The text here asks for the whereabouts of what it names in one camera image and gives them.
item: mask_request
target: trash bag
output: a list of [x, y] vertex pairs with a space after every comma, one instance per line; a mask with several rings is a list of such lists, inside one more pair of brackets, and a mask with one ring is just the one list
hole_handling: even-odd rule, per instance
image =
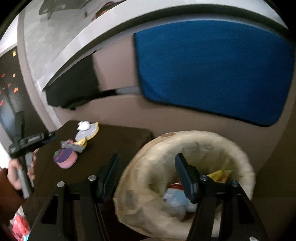
[[[123, 172], [114, 195], [121, 223], [149, 237], [186, 240], [193, 218], [180, 221], [172, 206], [163, 200], [168, 184], [177, 178], [177, 153], [183, 153], [200, 174], [233, 170], [229, 179], [238, 181], [252, 198], [255, 173], [247, 155], [235, 143], [211, 132], [171, 132], [143, 146]], [[219, 234], [220, 221], [218, 207], [213, 237]]]

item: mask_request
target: brown sleeve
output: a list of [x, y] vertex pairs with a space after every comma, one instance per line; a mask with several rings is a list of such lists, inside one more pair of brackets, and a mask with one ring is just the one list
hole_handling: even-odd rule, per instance
[[16, 211], [25, 202], [7, 179], [7, 169], [0, 170], [0, 224], [9, 225]]

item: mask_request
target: brown table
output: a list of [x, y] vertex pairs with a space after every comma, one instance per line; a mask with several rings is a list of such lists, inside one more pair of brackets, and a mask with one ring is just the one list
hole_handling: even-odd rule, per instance
[[[88, 142], [85, 150], [78, 154], [76, 163], [69, 169], [62, 169], [53, 161], [54, 152], [60, 149], [60, 141], [75, 139], [77, 127], [78, 121], [68, 121], [57, 131], [57, 139], [40, 148], [36, 154], [35, 192], [23, 205], [31, 227], [59, 181], [72, 184], [86, 179], [107, 164], [113, 153], [120, 155], [125, 167], [138, 150], [153, 139], [152, 133], [146, 129], [100, 125], [98, 134]], [[111, 241], [145, 238], [117, 221], [112, 201], [103, 209], [102, 216]]]

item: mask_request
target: trash bin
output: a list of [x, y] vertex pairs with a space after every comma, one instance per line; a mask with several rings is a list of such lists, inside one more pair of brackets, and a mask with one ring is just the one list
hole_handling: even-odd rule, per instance
[[[149, 237], [186, 240], [192, 220], [180, 221], [166, 210], [162, 196], [176, 178], [175, 156], [183, 153], [200, 174], [233, 170], [230, 180], [240, 183], [251, 199], [255, 173], [247, 155], [232, 141], [212, 132], [164, 134], [142, 147], [127, 166], [114, 195], [118, 220]], [[217, 208], [212, 236], [218, 236], [221, 211]]]

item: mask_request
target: blue panel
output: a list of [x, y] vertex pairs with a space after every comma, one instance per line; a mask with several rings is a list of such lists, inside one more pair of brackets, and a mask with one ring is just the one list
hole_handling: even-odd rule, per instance
[[294, 46], [242, 23], [196, 20], [134, 35], [147, 99], [260, 126], [280, 117], [294, 68]]

